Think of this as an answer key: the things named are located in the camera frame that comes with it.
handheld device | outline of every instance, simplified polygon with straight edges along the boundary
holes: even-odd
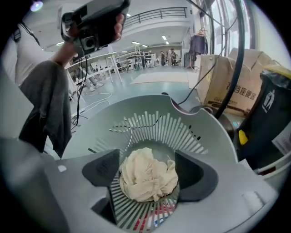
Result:
[[[66,12],[59,9],[61,36],[64,41],[73,42],[78,57],[90,54],[114,41],[116,16],[120,13],[126,18],[130,0],[92,0],[89,3]],[[68,35],[73,23],[80,30],[78,38]]]

railing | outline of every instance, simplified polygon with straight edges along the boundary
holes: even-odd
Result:
[[[187,7],[167,7],[142,12],[138,15],[127,17],[124,23],[124,28],[132,26],[134,24],[140,24],[146,20],[152,19],[163,19],[166,17],[177,17],[177,16],[187,18],[186,9]]]

laundry basket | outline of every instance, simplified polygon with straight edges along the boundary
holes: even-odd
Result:
[[[70,140],[63,159],[110,149],[120,150],[120,164],[133,150],[149,147],[159,161],[175,160],[174,151],[215,155],[237,163],[232,142],[207,111],[195,114],[176,109],[169,96],[139,96],[117,102],[97,113]],[[111,195],[117,226],[129,232],[152,231],[174,212],[179,185],[157,202],[128,199],[114,178]]]

white shirt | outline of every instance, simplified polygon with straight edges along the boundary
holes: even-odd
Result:
[[[22,25],[18,27],[21,38],[18,42],[8,40],[1,61],[9,78],[20,85],[36,65],[49,60],[53,54],[43,51]]]

crumpled cloth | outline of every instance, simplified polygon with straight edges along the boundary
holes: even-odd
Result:
[[[138,202],[157,202],[172,193],[178,183],[175,162],[167,164],[153,157],[149,148],[133,151],[119,167],[122,192]]]

